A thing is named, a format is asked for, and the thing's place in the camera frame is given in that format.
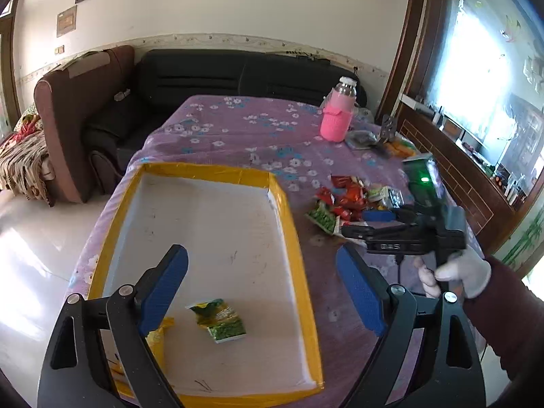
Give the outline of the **white gloved right hand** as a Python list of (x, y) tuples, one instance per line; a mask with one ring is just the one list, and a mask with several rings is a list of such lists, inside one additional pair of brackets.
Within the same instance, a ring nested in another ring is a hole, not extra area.
[(479, 257), (471, 247), (451, 255), (448, 261), (437, 267), (434, 272), (426, 266), (421, 257), (416, 257), (413, 264), (428, 298), (437, 299), (441, 296), (440, 283), (460, 281), (466, 298), (475, 299), (491, 281), (491, 264)]

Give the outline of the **dark red sleeved right forearm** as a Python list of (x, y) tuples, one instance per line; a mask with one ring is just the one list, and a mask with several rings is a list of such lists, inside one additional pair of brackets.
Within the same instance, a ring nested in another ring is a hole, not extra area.
[(543, 363), (543, 301), (506, 265), (489, 258), (491, 279), (464, 312), (500, 358), (510, 380)]

